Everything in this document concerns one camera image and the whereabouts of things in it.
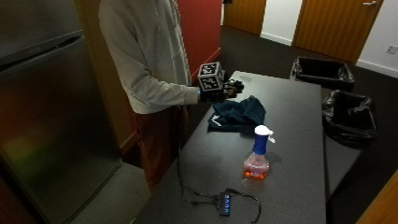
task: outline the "spray bottle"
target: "spray bottle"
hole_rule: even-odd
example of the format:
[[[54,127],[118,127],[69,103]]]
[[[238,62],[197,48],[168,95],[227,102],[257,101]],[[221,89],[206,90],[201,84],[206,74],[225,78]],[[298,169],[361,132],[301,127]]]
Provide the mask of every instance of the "spray bottle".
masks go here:
[[[269,172],[270,163],[265,157],[266,143],[274,139],[270,137],[274,133],[266,126],[255,127],[255,143],[253,151],[249,153],[243,161],[243,175],[251,179],[263,179]]]

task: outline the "black basket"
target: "black basket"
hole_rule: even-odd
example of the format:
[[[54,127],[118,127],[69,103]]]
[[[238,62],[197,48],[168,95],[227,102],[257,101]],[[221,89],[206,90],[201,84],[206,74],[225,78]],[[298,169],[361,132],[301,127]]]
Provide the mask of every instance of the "black basket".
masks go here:
[[[354,78],[345,63],[298,57],[291,77],[331,90],[351,91]]]
[[[333,91],[322,103],[326,135],[347,147],[366,147],[377,138],[373,101],[367,96]]]

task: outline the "refrigerator door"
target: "refrigerator door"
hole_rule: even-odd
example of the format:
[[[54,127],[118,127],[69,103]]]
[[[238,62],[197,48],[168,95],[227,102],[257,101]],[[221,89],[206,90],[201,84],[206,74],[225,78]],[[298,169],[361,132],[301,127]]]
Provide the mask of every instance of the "refrigerator door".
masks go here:
[[[81,30],[72,0],[0,0],[0,6],[0,58]]]
[[[120,160],[85,39],[60,38],[0,64],[0,162],[48,223],[68,221]]]

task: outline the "orange liquid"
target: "orange liquid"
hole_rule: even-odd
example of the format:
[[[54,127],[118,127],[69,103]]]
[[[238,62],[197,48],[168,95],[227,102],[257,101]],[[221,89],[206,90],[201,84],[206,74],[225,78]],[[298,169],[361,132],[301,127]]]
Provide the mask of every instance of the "orange liquid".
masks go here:
[[[250,179],[263,179],[266,176],[266,173],[254,173],[247,169],[243,169],[243,175]]]

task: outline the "white sweater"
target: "white sweater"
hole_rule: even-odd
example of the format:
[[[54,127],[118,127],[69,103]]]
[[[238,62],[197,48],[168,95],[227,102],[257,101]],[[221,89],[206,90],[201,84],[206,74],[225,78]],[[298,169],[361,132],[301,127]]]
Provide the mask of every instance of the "white sweater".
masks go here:
[[[174,0],[102,0],[98,17],[134,112],[197,104]]]

